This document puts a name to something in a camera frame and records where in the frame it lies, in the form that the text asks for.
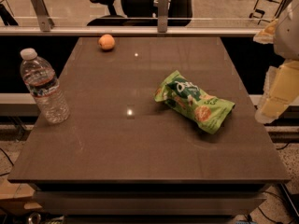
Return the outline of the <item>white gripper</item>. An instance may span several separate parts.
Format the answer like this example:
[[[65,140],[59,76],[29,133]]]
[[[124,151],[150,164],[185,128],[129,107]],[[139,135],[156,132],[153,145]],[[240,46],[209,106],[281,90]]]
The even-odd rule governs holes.
[[[273,44],[277,55],[289,59],[280,67],[270,66],[255,118],[262,124],[278,119],[299,96],[299,0],[292,0],[278,20],[267,24],[254,37],[260,44]]]

